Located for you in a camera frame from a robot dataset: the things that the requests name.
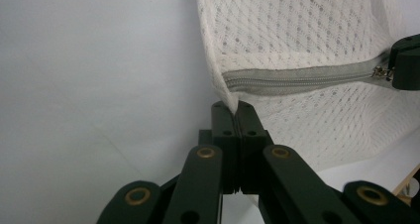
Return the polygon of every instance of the zipper slider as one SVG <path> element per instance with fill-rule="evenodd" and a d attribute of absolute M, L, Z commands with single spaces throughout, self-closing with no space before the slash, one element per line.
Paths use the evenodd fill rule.
<path fill-rule="evenodd" d="M 383 68 L 382 66 L 378 65 L 373 69 L 373 74 L 371 75 L 371 77 L 375 77 L 375 78 L 386 78 L 386 81 L 391 81 L 392 80 L 392 76 L 394 74 L 394 69 L 386 69 Z"/>

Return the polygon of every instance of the mesh bag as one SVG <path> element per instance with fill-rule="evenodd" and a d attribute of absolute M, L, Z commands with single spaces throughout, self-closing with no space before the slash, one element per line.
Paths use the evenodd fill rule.
<path fill-rule="evenodd" d="M 357 77 L 406 36 L 394 0 L 197 2 L 217 94 L 232 112 L 253 104 L 274 142 L 315 170 L 369 158 L 420 126 L 418 92 Z"/>

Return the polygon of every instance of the zipper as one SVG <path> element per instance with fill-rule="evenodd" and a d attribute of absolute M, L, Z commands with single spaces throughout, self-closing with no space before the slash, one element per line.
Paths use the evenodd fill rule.
<path fill-rule="evenodd" d="M 289 70 L 246 69 L 229 71 L 223 76 L 231 92 L 243 91 L 257 95 L 305 92 L 354 81 L 391 87 L 387 82 L 392 76 L 386 69 L 388 59 L 389 53 L 383 53 L 368 61 L 346 65 Z"/>

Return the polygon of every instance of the white backdrop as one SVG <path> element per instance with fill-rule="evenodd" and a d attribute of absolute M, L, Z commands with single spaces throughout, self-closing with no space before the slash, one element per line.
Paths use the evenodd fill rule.
<path fill-rule="evenodd" d="M 205 63 L 195 0 L 0 0 L 0 223 L 94 223 L 126 183 L 178 174 L 218 100 Z"/>

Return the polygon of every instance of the white mesh fabric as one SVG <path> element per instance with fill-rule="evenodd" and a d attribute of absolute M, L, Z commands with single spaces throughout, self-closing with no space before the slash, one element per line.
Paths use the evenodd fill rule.
<path fill-rule="evenodd" d="M 362 82 L 287 96 L 230 92 L 222 74 L 366 61 L 403 38 L 394 0 L 197 0 L 213 85 L 253 104 L 277 144 L 314 169 L 371 157 L 420 125 L 419 92 Z"/>

